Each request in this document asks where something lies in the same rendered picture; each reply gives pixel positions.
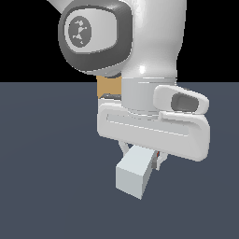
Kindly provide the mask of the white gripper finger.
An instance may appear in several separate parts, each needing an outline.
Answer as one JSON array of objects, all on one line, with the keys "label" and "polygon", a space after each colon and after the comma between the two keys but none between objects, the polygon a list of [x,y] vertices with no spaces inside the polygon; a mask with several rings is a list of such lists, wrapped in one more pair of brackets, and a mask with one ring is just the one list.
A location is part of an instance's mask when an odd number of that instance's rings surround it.
[{"label": "white gripper finger", "polygon": [[156,160],[156,170],[159,171],[161,164],[167,159],[168,154],[165,152],[159,152]]},{"label": "white gripper finger", "polygon": [[128,144],[123,141],[119,141],[119,147],[123,154],[126,154],[132,146],[133,146],[132,144]]}]

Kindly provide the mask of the tan box with hole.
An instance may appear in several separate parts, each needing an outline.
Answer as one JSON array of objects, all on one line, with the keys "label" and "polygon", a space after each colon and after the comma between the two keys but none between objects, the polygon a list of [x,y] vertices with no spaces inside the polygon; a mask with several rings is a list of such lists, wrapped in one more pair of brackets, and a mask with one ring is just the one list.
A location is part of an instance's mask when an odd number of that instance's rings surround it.
[{"label": "tan box with hole", "polygon": [[121,94],[121,77],[107,78],[97,76],[97,96],[101,97],[104,93]]}]

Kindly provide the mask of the pale grey rectangular peg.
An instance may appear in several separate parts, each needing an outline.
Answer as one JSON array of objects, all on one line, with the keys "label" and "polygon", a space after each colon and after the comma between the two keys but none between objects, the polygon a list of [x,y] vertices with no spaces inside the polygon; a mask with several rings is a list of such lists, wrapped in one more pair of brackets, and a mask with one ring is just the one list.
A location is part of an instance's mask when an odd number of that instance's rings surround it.
[{"label": "pale grey rectangular peg", "polygon": [[154,156],[153,149],[132,146],[116,166],[116,188],[141,200]]}]

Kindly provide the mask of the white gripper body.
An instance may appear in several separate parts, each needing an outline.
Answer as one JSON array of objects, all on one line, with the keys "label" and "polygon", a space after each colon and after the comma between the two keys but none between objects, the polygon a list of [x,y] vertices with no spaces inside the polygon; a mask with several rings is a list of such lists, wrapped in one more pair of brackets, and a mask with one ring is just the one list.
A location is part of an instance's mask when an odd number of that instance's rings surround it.
[{"label": "white gripper body", "polygon": [[164,154],[200,162],[207,157],[210,126],[204,114],[209,100],[195,91],[159,85],[151,97],[154,113],[131,113],[122,101],[98,100],[97,132]]}]

